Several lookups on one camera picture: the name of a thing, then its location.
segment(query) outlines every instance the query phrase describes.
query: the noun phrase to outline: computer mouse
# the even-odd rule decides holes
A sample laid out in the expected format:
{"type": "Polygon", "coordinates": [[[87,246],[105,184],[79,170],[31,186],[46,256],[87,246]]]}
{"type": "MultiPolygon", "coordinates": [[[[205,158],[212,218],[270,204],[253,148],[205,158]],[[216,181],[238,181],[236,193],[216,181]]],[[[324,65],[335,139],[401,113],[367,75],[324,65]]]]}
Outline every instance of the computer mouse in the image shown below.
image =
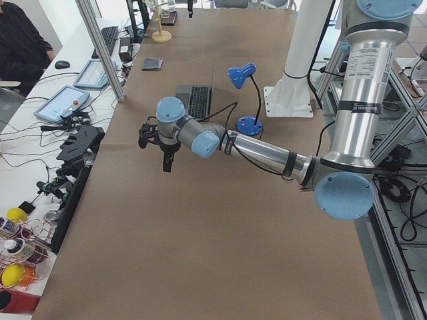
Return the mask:
{"type": "Polygon", "coordinates": [[[65,69],[69,68],[69,62],[65,60],[58,60],[55,63],[55,69],[65,69]]]}

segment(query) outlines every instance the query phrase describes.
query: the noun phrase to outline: brown table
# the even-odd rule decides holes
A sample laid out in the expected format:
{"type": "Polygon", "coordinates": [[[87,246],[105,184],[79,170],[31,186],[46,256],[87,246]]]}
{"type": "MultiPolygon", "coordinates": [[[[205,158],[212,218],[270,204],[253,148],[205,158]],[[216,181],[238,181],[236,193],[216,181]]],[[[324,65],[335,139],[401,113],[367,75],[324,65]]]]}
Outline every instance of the brown table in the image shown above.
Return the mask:
{"type": "MultiPolygon", "coordinates": [[[[161,98],[212,73],[213,111],[239,101],[233,121],[254,114],[254,86],[234,89],[227,68],[254,62],[258,85],[274,85],[293,26],[280,10],[180,11],[171,41],[144,40],[34,320],[381,318],[354,224],[325,216],[312,193],[185,147],[163,173],[159,148],[137,145],[161,98]],[[145,57],[162,70],[141,71],[145,57]]],[[[264,141],[315,152],[320,112],[262,118],[264,141]]]]}

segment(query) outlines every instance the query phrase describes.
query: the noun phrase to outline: laptop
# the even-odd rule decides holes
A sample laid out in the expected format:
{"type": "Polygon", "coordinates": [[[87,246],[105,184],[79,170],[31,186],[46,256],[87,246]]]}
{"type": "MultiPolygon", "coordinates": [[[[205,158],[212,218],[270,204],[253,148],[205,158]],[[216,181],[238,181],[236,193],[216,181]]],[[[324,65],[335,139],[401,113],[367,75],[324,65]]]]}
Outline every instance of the laptop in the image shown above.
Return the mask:
{"type": "Polygon", "coordinates": [[[185,110],[194,119],[200,121],[209,117],[212,86],[178,85],[175,96],[183,102],[185,110]]]}

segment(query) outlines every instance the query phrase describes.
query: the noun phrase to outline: white table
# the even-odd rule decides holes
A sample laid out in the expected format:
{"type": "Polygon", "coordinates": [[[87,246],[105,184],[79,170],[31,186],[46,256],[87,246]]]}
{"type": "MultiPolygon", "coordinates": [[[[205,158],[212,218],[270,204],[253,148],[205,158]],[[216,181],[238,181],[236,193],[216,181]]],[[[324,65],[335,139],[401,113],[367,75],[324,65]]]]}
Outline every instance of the white table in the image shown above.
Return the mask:
{"type": "MultiPolygon", "coordinates": [[[[111,25],[118,25],[119,30],[123,29],[123,23],[117,23],[115,21],[107,19],[99,19],[98,25],[100,28],[108,27],[111,25]]],[[[117,67],[120,68],[121,62],[118,55],[119,41],[116,42],[115,50],[113,52],[112,59],[117,63],[117,67]]],[[[81,23],[77,27],[72,36],[70,36],[68,42],[63,46],[62,50],[58,53],[55,60],[50,64],[42,78],[56,75],[59,73],[68,72],[80,72],[87,61],[91,58],[93,52],[93,45],[89,34],[85,28],[85,25],[81,23]],[[54,64],[58,60],[66,60],[70,62],[71,66],[67,69],[56,70],[54,64]]],[[[32,97],[52,97],[60,88],[64,85],[72,85],[77,75],[59,75],[57,77],[50,77],[45,80],[41,80],[33,88],[27,98],[32,97]]],[[[89,91],[91,97],[89,101],[94,100],[98,95],[99,91],[89,91]]],[[[40,128],[39,126],[44,124],[33,115],[33,112],[39,108],[45,100],[43,99],[29,99],[24,101],[22,106],[17,110],[16,114],[10,120],[9,124],[18,130],[28,128],[33,125],[34,129],[29,129],[23,132],[16,133],[16,130],[11,126],[6,126],[0,135],[0,153],[6,158],[12,165],[20,165],[26,161],[32,159],[42,159],[50,167],[59,167],[62,161],[56,160],[58,156],[59,146],[63,140],[69,136],[70,133],[64,133],[60,137],[56,137],[50,132],[43,134],[42,145],[49,144],[48,146],[41,147],[40,142],[40,128]],[[46,155],[36,156],[38,154],[52,151],[46,155]],[[20,154],[36,154],[29,156],[18,156],[18,155],[7,155],[5,153],[20,153],[20,154]]],[[[107,131],[109,120],[111,119],[116,99],[111,87],[107,87],[105,91],[94,101],[92,108],[86,109],[91,110],[91,122],[96,127],[102,127],[104,131],[107,131]]],[[[56,134],[60,134],[63,131],[56,131],[56,134]]],[[[55,170],[49,171],[50,180],[56,177],[55,170]]],[[[36,182],[46,182],[48,175],[45,168],[45,164],[38,160],[27,163],[18,168],[12,168],[3,159],[0,159],[0,216],[6,217],[6,213],[10,208],[18,207],[23,201],[32,202],[37,196],[38,188],[36,182]]],[[[44,196],[40,195],[37,200],[33,203],[36,209],[29,216],[29,219],[41,219],[43,220],[44,214],[49,210],[52,195],[44,196]]],[[[27,292],[36,295],[43,293],[47,278],[50,274],[52,266],[55,262],[55,255],[50,254],[50,258],[44,262],[38,264],[36,268],[36,274],[43,279],[31,284],[27,292]]],[[[0,313],[0,320],[28,320],[31,316],[27,315],[12,315],[0,313]]]]}

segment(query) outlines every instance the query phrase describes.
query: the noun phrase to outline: person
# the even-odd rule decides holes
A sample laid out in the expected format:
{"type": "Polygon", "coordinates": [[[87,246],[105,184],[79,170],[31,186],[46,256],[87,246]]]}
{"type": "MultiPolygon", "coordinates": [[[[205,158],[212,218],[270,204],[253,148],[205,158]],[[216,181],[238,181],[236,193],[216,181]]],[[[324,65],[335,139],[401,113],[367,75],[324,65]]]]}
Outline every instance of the person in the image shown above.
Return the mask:
{"type": "Polygon", "coordinates": [[[0,78],[20,81],[18,89],[27,95],[54,58],[52,46],[24,11],[0,0],[0,78]]]}

